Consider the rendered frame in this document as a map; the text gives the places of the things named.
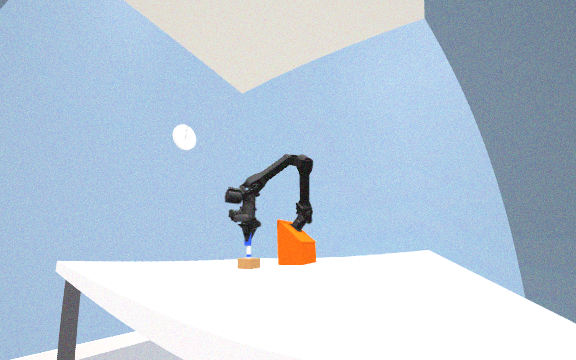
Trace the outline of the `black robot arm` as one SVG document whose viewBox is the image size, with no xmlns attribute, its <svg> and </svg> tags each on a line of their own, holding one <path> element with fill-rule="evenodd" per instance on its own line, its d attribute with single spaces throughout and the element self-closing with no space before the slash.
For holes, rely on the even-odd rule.
<svg viewBox="0 0 576 360">
<path fill-rule="evenodd" d="M 293 224 L 290 224 L 298 232 L 303 232 L 302 228 L 306 223 L 311 223 L 313 210 L 310 203 L 310 173 L 313 169 L 313 160 L 304 154 L 289 155 L 284 154 L 279 160 L 267 167 L 260 173 L 249 176 L 238 188 L 228 187 L 225 192 L 225 201 L 232 204 L 255 205 L 255 198 L 266 183 L 289 165 L 296 166 L 299 172 L 300 181 L 300 201 L 296 203 L 296 214 L 298 217 Z M 247 190 L 245 189 L 247 187 Z"/>
</svg>

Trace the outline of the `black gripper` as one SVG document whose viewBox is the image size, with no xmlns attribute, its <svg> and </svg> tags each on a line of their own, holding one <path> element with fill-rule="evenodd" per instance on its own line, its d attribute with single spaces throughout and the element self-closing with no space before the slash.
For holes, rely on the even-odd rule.
<svg viewBox="0 0 576 360">
<path fill-rule="evenodd" d="M 252 239 L 257 228 L 261 226 L 261 222 L 255 217 L 255 205 L 245 204 L 241 208 L 243 214 L 236 214 L 233 217 L 233 222 L 241 222 L 237 225 L 242 229 L 245 242 L 248 242 L 250 235 Z"/>
</svg>

